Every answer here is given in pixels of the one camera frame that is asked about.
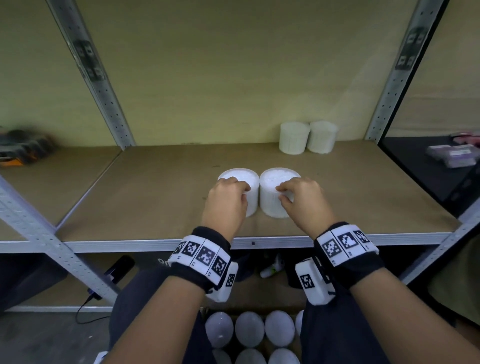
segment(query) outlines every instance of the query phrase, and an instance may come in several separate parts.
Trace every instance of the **floor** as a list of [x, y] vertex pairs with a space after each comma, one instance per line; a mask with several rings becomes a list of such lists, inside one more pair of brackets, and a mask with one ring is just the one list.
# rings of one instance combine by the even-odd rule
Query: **floor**
[[[80, 314], [88, 321], [102, 314]], [[75, 323], [74, 314], [0, 314], [2, 364], [93, 364], [108, 348], [108, 319], [87, 325]]]

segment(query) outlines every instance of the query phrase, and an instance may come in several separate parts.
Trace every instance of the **black cable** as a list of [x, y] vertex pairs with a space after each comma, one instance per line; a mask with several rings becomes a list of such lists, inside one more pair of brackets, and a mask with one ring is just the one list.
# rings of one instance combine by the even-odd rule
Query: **black cable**
[[103, 320], [104, 318], [109, 318], [110, 316], [103, 316], [103, 317], [99, 317], [99, 318], [96, 318], [95, 320], [91, 320], [91, 321], [85, 321], [85, 322], [80, 322], [78, 321], [78, 313], [80, 312], [80, 310], [82, 309], [83, 306], [85, 306], [87, 303], [89, 303], [91, 300], [93, 299], [93, 295], [90, 295], [86, 301], [80, 306], [80, 308], [78, 309], [77, 313], [75, 314], [75, 322], [79, 325], [85, 325], [85, 324], [91, 324], [92, 322], [95, 322], [95, 321], [98, 321], [98, 320]]

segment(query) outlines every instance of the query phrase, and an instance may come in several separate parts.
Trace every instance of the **white round object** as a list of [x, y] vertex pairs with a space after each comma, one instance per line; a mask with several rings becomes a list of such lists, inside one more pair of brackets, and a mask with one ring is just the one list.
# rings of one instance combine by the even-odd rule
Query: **white round object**
[[295, 329], [297, 330], [297, 334], [300, 336], [301, 333], [301, 322], [303, 320], [303, 310], [301, 310], [297, 317], [295, 318]]
[[295, 324], [289, 314], [273, 311], [265, 319], [265, 334], [280, 348], [288, 346], [295, 337]]
[[254, 348], [262, 342], [264, 334], [264, 322], [255, 312], [247, 311], [237, 318], [235, 335], [243, 346]]
[[265, 214], [273, 218], [288, 217], [278, 196], [284, 194], [293, 201], [293, 192], [279, 192], [275, 188], [293, 177], [300, 177], [300, 175], [288, 168], [270, 168], [260, 175], [260, 208]]
[[258, 350], [249, 348], [237, 356], [235, 364], [267, 364], [267, 362]]
[[287, 154], [301, 154], [307, 146], [310, 126], [308, 124], [292, 121], [280, 125], [280, 142], [278, 147]]
[[300, 360], [291, 350], [280, 348], [270, 355], [268, 364], [300, 364]]
[[232, 360], [222, 349], [213, 349], [213, 357], [216, 364], [232, 364]]
[[223, 348], [233, 337], [233, 321], [225, 312], [215, 312], [205, 322], [205, 330], [212, 346]]
[[330, 153], [340, 128], [328, 121], [311, 122], [310, 128], [307, 148], [314, 153]]
[[235, 177], [239, 181], [245, 181], [250, 186], [250, 191], [245, 192], [248, 202], [246, 217], [253, 215], [258, 208], [260, 177], [258, 177], [258, 174], [256, 174], [253, 170], [248, 170], [246, 168], [234, 168], [231, 170], [226, 170], [220, 174], [218, 179], [228, 179], [230, 177]]

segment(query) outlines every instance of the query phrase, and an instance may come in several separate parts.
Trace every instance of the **metal shelving unit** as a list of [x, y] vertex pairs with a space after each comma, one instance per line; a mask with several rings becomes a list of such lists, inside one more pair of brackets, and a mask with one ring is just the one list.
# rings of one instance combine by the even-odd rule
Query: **metal shelving unit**
[[[132, 133], [75, 1], [47, 0], [47, 3], [117, 145], [122, 150], [128, 147], [135, 148]], [[419, 1], [373, 114], [365, 136], [366, 140], [372, 140], [378, 144], [386, 134], [388, 126], [395, 116], [395, 111], [398, 109], [420, 62], [419, 56], [425, 51], [429, 37], [432, 35], [432, 29], [439, 21], [438, 15], [441, 14], [446, 3], [445, 0]], [[111, 162], [107, 169], [114, 165], [116, 160], [117, 158]], [[101, 180], [107, 169], [98, 177], [96, 182]], [[94, 267], [80, 259], [78, 253], [172, 251], [180, 240], [62, 241], [56, 235], [58, 228], [67, 221], [83, 199], [88, 196], [94, 185], [85, 192], [83, 197], [66, 214], [62, 222], [58, 226], [53, 226], [26, 202], [3, 177], [0, 177], [0, 218], [26, 239], [24, 241], [0, 242], [0, 253], [46, 253], [77, 279], [95, 290], [110, 303], [114, 303], [119, 289], [106, 280]], [[371, 234], [368, 236], [377, 245], [432, 246], [427, 254], [418, 259], [401, 276], [402, 280], [408, 284], [480, 222], [479, 201], [474, 203], [460, 217], [461, 226], [455, 231]], [[235, 238], [232, 249], [310, 246], [312, 246], [312, 241], [306, 236], [257, 236]], [[105, 307], [98, 308], [99, 311], [105, 309]], [[95, 311], [95, 308], [90, 307], [89, 310]]]

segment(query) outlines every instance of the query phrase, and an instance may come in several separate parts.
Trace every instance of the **right hand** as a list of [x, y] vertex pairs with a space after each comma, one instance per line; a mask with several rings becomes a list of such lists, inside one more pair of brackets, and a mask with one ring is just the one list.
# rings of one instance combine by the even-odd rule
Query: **right hand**
[[323, 189], [316, 181], [305, 177], [294, 177], [281, 183], [276, 189], [280, 192], [293, 192], [293, 202], [284, 195], [278, 198], [293, 222], [312, 239], [316, 239], [332, 224], [340, 221], [326, 200]]

